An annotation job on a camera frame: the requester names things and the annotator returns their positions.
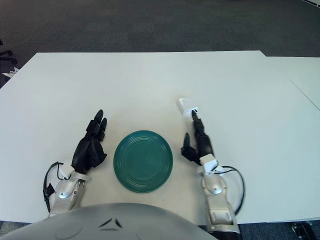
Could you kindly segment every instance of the silver robotic forearm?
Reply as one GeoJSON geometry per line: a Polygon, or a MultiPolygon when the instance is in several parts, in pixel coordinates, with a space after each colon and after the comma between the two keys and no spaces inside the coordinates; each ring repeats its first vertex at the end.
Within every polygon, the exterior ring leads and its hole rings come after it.
{"type": "Polygon", "coordinates": [[[89,179],[88,176],[73,171],[69,179],[61,180],[55,189],[50,217],[80,207],[85,192],[85,181],[89,179]]]}
{"type": "Polygon", "coordinates": [[[218,174],[204,175],[201,181],[205,195],[207,232],[235,232],[240,234],[235,212],[227,200],[227,183],[218,174]]]}

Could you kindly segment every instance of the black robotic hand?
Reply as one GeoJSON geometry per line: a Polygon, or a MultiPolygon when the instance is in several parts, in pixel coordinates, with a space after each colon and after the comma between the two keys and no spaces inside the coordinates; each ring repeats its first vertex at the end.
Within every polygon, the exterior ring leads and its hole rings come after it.
{"type": "Polygon", "coordinates": [[[71,166],[80,174],[87,174],[90,168],[100,165],[107,156],[100,143],[105,137],[107,127],[107,119],[102,119],[103,115],[104,111],[100,109],[90,121],[84,138],[75,149],[71,166]]]}
{"type": "Polygon", "coordinates": [[[205,127],[201,119],[198,118],[197,113],[194,110],[192,110],[191,115],[193,119],[194,137],[197,150],[190,146],[190,136],[186,132],[184,135],[183,147],[181,148],[181,154],[189,161],[195,162],[201,166],[200,158],[208,154],[212,154],[214,156],[214,150],[212,148],[210,138],[205,134],[205,127]]]}

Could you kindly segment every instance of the chair leg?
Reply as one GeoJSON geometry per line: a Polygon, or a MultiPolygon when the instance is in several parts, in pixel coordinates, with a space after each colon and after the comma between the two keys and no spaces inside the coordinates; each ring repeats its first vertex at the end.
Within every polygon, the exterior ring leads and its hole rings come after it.
{"type": "Polygon", "coordinates": [[[12,65],[16,65],[18,62],[15,58],[12,58],[12,57],[3,57],[3,56],[0,56],[0,61],[3,60],[3,61],[11,61],[12,62],[12,65]]]}
{"type": "Polygon", "coordinates": [[[12,51],[11,50],[7,50],[7,51],[2,51],[0,52],[0,56],[8,54],[9,56],[12,56],[12,51]]]}

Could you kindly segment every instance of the gray carpet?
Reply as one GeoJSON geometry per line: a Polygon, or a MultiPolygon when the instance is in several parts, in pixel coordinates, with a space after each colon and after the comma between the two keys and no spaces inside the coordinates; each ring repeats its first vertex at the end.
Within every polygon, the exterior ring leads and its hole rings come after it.
{"type": "MultiPolygon", "coordinates": [[[[320,221],[311,221],[316,237],[320,239],[320,221]]],[[[29,223],[0,221],[0,237],[29,223]]],[[[240,224],[243,240],[298,240],[291,229],[292,222],[240,224]]]]}
{"type": "MultiPolygon", "coordinates": [[[[0,52],[11,49],[19,68],[37,52],[320,57],[320,8],[301,0],[0,0],[0,38],[0,52]]],[[[11,69],[0,62],[0,72],[11,69]]],[[[7,80],[1,75],[0,87],[7,80]]],[[[0,222],[0,236],[23,226],[0,222]]],[[[244,240],[297,239],[289,223],[240,228],[244,240]]],[[[319,238],[319,221],[313,229],[319,238]]]]}

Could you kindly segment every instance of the white object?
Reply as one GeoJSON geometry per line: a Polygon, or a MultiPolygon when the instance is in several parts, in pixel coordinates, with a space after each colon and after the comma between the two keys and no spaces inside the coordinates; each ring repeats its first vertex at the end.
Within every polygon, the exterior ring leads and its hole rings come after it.
{"type": "Polygon", "coordinates": [[[198,111],[196,104],[188,97],[179,98],[176,101],[182,114],[190,114],[192,110],[198,111]]]}
{"type": "MultiPolygon", "coordinates": [[[[306,73],[305,58],[299,59],[292,71],[306,73]]],[[[320,76],[317,70],[310,78],[320,76]]],[[[143,203],[204,225],[197,165],[181,155],[185,133],[193,132],[177,108],[181,96],[196,100],[219,164],[239,169],[245,178],[238,223],[320,216],[320,111],[273,58],[259,51],[37,53],[0,90],[6,103],[0,111],[0,220],[47,217],[42,184],[48,167],[65,159],[71,164],[89,121],[103,109],[108,124],[102,147],[108,155],[89,171],[82,206],[143,203]],[[160,134],[173,155],[167,182],[146,194],[124,188],[113,169],[118,144],[137,130],[160,134]],[[312,167],[304,170],[302,161],[312,167]]],[[[223,178],[236,208],[241,180],[234,171],[223,178]]],[[[58,183],[54,169],[49,182],[58,183]]]]}
{"type": "Polygon", "coordinates": [[[75,169],[71,165],[65,163],[59,167],[59,171],[62,177],[68,180],[70,178],[70,175],[75,171],[75,169]]]}
{"type": "Polygon", "coordinates": [[[203,166],[205,175],[212,173],[212,169],[218,165],[217,160],[211,153],[200,157],[200,163],[203,166]]]}
{"type": "MultiPolygon", "coordinates": [[[[229,169],[224,169],[222,166],[217,166],[216,169],[214,170],[214,172],[217,172],[217,173],[220,173],[219,175],[221,177],[223,177],[225,175],[225,173],[222,173],[222,172],[225,172],[229,169]]],[[[205,172],[205,168],[203,166],[198,166],[197,169],[196,169],[196,177],[197,178],[202,178],[204,176],[204,172],[205,172]]]]}
{"type": "Polygon", "coordinates": [[[19,68],[14,67],[14,71],[10,71],[9,73],[2,72],[2,74],[6,77],[12,78],[18,71],[19,68]]]}

